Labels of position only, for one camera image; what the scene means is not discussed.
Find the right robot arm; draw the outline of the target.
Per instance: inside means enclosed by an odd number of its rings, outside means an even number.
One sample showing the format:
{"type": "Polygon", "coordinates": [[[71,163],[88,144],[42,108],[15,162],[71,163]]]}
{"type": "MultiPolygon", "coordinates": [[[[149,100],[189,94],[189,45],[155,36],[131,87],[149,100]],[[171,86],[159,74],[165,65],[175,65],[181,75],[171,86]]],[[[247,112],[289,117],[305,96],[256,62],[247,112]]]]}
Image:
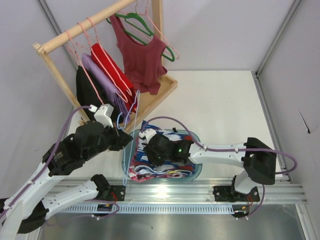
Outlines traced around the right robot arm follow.
{"type": "Polygon", "coordinates": [[[259,185],[275,184],[277,156],[255,137],[249,137],[244,143],[205,146],[191,139],[171,140],[156,134],[142,146],[147,159],[155,167],[168,163],[179,166],[214,163],[242,168],[230,185],[214,187],[212,193],[217,202],[256,201],[253,192],[259,185]]]}

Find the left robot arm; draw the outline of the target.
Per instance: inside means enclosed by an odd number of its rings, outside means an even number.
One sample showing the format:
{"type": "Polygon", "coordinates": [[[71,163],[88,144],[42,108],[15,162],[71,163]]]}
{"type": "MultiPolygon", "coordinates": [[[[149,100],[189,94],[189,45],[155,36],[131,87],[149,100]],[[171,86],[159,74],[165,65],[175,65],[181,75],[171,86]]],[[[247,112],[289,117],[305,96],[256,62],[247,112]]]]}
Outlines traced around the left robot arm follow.
{"type": "Polygon", "coordinates": [[[112,200],[112,187],[102,174],[95,174],[71,190],[53,195],[48,193],[90,159],[107,150],[122,150],[132,139],[120,129],[88,121],[79,126],[75,133],[53,144],[19,192],[0,200],[0,238],[13,240],[17,234],[30,233],[72,205],[84,201],[112,200]]]}

